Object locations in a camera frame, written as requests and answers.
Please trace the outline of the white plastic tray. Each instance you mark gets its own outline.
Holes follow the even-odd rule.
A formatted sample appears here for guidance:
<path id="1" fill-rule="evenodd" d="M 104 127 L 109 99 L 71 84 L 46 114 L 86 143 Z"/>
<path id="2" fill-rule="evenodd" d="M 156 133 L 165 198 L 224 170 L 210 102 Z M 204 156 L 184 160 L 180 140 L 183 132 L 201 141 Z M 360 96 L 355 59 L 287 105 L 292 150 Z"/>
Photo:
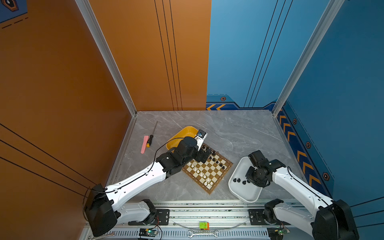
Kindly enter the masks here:
<path id="1" fill-rule="evenodd" d="M 259 199 L 263 188 L 257 187 L 252 183 L 249 183 L 248 181 L 246 185 L 243 185 L 242 183 L 233 182 L 234 178 L 247 180 L 246 173 L 249 167 L 253 167 L 253 164 L 251 163 L 249 157 L 241 158 L 232 176 L 230 177 L 228 186 L 230 192 L 239 200 L 245 203 L 255 203 Z"/>

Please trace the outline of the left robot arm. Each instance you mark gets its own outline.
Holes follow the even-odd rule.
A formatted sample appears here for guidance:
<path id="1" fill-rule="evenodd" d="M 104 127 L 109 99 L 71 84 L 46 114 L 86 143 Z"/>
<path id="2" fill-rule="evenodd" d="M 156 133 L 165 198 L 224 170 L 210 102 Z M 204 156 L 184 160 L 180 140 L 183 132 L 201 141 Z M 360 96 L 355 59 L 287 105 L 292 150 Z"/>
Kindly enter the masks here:
<path id="1" fill-rule="evenodd" d="M 179 139 L 177 147 L 155 157 L 135 175 L 106 187 L 98 184 L 91 188 L 83 212 L 93 236 L 100 237 L 122 223 L 152 224 L 157 210 L 150 200 L 124 205 L 143 190 L 179 173 L 191 160 L 206 160 L 208 156 L 201 149 L 204 140 L 201 134 Z"/>

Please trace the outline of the black chess piece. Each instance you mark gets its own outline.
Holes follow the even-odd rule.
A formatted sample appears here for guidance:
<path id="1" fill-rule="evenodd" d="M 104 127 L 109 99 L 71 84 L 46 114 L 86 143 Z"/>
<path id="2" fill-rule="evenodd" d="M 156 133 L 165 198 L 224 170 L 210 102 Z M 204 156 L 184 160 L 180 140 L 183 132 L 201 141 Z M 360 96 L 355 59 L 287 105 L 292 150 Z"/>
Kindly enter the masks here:
<path id="1" fill-rule="evenodd" d="M 247 184 L 247 180 L 242 180 L 240 178 L 234 178 L 233 179 L 233 182 L 234 183 L 242 183 L 243 185 L 246 185 Z"/>

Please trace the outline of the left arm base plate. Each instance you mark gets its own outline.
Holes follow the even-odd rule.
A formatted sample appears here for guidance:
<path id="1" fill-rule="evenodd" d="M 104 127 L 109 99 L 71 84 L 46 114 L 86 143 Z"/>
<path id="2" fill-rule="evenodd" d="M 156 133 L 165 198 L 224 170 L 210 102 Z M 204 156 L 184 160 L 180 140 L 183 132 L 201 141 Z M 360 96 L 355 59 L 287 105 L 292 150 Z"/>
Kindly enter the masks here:
<path id="1" fill-rule="evenodd" d="M 156 213 L 150 213 L 150 215 L 141 222 L 131 221 L 128 222 L 129 226 L 167 226 L 170 220 L 170 210 L 169 209 L 159 209 L 156 210 Z"/>

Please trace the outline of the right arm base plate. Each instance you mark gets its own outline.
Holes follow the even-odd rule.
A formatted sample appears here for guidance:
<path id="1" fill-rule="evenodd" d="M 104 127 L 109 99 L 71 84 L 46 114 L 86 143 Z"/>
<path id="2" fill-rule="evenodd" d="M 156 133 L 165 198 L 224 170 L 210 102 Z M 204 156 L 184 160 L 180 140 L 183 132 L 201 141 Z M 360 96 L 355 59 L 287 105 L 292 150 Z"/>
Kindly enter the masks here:
<path id="1" fill-rule="evenodd" d="M 248 210 L 248 214 L 249 214 L 249 219 L 250 219 L 250 223 L 252 226 L 256 226 L 256 225 L 290 225 L 289 223 L 287 222 L 281 222 L 279 220 L 272 220 L 272 222 L 269 222 L 268 220 L 266 220 L 265 218 L 265 215 L 264 215 L 264 210 L 262 209 L 249 209 Z"/>

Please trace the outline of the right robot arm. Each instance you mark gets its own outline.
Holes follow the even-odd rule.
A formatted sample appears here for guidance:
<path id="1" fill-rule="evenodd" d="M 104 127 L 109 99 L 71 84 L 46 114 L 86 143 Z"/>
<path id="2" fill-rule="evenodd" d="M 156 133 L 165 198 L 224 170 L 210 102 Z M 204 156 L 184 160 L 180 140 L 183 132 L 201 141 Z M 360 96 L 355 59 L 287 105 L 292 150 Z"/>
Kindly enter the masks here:
<path id="1" fill-rule="evenodd" d="M 264 219 L 270 225 L 289 223 L 315 240 L 358 240 L 360 235 L 350 206 L 323 195 L 299 179 L 279 160 L 269 161 L 261 151 L 249 154 L 252 166 L 246 179 L 253 185 L 265 188 L 275 183 L 284 188 L 306 211 L 288 206 L 280 199 L 265 204 Z"/>

